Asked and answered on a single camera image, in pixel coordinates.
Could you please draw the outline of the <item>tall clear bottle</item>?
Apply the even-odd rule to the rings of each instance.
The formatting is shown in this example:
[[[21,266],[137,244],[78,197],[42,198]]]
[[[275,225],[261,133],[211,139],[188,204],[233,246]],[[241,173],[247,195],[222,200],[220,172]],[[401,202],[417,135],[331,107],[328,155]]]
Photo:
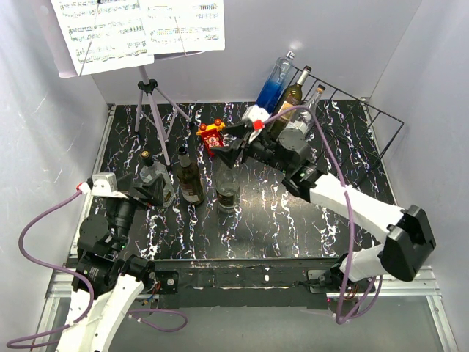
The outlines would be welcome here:
[[[240,180],[237,168],[229,168],[221,162],[215,174],[215,192],[218,206],[225,212],[232,212],[240,202]]]

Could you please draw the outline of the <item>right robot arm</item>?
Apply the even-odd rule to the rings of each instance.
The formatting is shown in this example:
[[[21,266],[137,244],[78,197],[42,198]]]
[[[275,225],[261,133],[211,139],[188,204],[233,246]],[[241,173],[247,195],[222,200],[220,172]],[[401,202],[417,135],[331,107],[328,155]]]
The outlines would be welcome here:
[[[313,279],[314,284],[345,292],[358,282],[383,274],[411,282],[435,250],[435,237],[424,209],[389,205],[342,185],[337,176],[310,161],[311,148],[300,130],[287,128],[274,142],[243,123],[226,131],[236,139],[212,151],[228,167],[233,167],[238,158],[252,158],[282,171],[282,183],[291,195],[348,218],[350,225],[359,226],[378,240],[371,248],[349,250]]]

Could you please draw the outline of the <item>clear bottle with blue label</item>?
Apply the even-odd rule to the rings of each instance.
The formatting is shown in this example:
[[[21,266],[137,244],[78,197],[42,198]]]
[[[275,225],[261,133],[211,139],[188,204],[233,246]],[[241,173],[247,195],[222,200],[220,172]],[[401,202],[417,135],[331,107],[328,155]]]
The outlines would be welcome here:
[[[312,97],[303,104],[309,110],[297,109],[293,114],[292,124],[294,128],[300,130],[304,135],[306,135],[313,127],[317,105],[325,90],[325,86],[319,84]]]

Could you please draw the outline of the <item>dark green wine bottle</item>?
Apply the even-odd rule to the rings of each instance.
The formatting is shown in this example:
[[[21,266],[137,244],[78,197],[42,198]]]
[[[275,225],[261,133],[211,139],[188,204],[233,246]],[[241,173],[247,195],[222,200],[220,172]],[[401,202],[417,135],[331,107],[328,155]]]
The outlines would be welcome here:
[[[204,187],[197,163],[193,162],[186,147],[177,150],[180,165],[177,167],[177,178],[182,196],[186,202],[199,205],[204,201]]]

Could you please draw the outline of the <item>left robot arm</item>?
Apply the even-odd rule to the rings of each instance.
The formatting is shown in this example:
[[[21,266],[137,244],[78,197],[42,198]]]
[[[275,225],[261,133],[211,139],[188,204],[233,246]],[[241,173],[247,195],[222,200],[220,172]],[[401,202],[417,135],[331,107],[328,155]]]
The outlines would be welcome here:
[[[78,190],[106,202],[105,214],[87,216],[79,227],[76,273],[70,308],[57,351],[108,351],[125,313],[139,293],[156,283],[155,267],[136,255],[120,259],[137,210],[162,205],[164,177],[135,181],[127,174],[94,174]]]

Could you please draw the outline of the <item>small clear black-cap bottle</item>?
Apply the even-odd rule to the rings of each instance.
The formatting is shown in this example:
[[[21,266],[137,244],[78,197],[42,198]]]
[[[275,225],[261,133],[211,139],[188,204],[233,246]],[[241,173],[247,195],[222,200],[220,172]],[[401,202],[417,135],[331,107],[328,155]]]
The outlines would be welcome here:
[[[169,207],[175,199],[175,191],[166,166],[159,161],[155,161],[149,150],[142,150],[140,158],[143,162],[143,167],[141,168],[139,175],[143,184],[146,186],[153,186],[156,183],[157,178],[162,176],[163,188],[160,189],[160,194],[162,195],[162,206],[165,208]]]

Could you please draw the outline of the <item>green wine bottle silver neck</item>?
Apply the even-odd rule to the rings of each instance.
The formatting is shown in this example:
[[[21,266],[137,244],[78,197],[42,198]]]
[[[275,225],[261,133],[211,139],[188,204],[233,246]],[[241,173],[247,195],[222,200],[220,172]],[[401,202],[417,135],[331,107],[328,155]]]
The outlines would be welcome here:
[[[310,73],[311,67],[305,66],[298,80],[284,90],[279,101],[277,102],[276,107],[274,108],[274,115],[280,114],[281,112],[293,106],[297,106],[303,101],[302,88]],[[286,128],[291,116],[292,112],[287,112],[271,124],[268,133],[272,140],[277,139],[280,132]]]

